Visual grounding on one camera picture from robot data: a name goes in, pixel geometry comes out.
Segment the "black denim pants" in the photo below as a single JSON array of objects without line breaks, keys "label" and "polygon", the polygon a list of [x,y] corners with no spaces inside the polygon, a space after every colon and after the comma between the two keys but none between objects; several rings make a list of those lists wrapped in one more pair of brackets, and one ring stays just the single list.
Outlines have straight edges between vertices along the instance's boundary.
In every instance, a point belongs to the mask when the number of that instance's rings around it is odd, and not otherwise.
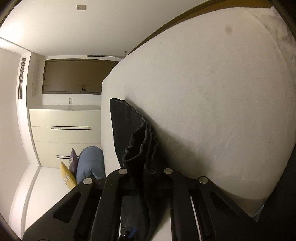
[{"label": "black denim pants", "polygon": [[123,197],[121,233],[136,227],[134,240],[152,240],[165,212],[166,160],[149,121],[126,101],[112,98],[110,114],[118,161],[132,176],[132,194]]}]

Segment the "rolled blue duvet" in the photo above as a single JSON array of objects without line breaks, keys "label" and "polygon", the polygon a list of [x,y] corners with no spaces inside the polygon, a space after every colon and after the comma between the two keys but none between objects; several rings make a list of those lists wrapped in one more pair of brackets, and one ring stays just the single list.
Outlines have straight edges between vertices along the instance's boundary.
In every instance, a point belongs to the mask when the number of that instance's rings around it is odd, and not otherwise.
[{"label": "rolled blue duvet", "polygon": [[106,177],[103,151],[96,146],[86,147],[80,153],[76,181],[80,183],[91,175],[97,180]]}]

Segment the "round white bed mattress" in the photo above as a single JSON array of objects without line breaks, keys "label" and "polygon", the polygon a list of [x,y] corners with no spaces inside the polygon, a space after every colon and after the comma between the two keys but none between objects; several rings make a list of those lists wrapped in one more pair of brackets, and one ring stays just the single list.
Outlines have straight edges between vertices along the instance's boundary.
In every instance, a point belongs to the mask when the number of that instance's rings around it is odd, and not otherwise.
[{"label": "round white bed mattress", "polygon": [[271,7],[213,11],[146,42],[103,82],[107,173],[119,168],[111,98],[150,121],[171,168],[207,176],[253,216],[295,146],[295,39]]}]

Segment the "purple patterned cushion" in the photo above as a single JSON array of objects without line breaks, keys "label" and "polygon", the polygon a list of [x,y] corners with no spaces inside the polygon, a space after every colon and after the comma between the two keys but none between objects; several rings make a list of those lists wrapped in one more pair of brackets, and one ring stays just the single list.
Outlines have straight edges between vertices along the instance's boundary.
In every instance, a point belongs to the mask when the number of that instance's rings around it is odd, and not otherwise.
[{"label": "purple patterned cushion", "polygon": [[72,148],[70,158],[69,158],[69,170],[74,177],[77,174],[77,167],[78,167],[78,157],[75,150]]}]

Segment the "cream wardrobe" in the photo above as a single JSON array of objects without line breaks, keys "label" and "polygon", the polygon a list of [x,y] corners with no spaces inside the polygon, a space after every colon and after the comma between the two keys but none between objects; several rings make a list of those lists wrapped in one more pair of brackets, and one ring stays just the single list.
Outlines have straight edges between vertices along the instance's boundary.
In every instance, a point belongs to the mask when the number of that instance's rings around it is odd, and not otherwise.
[{"label": "cream wardrobe", "polygon": [[79,155],[86,147],[101,147],[99,109],[30,109],[29,115],[42,167],[68,166],[71,150]]}]

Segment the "yellow patterned cushion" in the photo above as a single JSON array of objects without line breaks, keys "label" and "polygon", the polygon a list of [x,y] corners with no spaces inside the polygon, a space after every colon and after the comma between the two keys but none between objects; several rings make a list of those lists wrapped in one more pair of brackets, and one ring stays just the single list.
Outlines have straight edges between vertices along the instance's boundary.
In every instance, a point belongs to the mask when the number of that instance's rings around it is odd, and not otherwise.
[{"label": "yellow patterned cushion", "polygon": [[63,179],[64,183],[66,184],[66,186],[70,190],[75,188],[77,186],[76,179],[73,176],[73,174],[70,172],[68,167],[63,162],[60,162],[60,171],[61,171],[62,179]]}]

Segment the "brown wooden door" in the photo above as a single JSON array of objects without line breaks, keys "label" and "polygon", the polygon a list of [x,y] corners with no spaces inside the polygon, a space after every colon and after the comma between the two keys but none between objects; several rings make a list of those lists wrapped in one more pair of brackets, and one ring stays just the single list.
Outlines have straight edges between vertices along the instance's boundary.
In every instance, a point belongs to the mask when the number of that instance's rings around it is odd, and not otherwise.
[{"label": "brown wooden door", "polygon": [[104,79],[117,64],[97,59],[46,60],[42,93],[101,94]]}]

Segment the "beige wall switch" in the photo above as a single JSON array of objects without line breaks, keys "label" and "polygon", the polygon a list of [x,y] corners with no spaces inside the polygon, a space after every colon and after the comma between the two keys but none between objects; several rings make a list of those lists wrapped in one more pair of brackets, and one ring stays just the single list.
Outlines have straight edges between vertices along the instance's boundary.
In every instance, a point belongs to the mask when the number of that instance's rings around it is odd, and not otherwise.
[{"label": "beige wall switch", "polygon": [[79,5],[77,5],[77,10],[78,11],[85,11],[86,10],[86,5],[85,4],[79,4]]}]

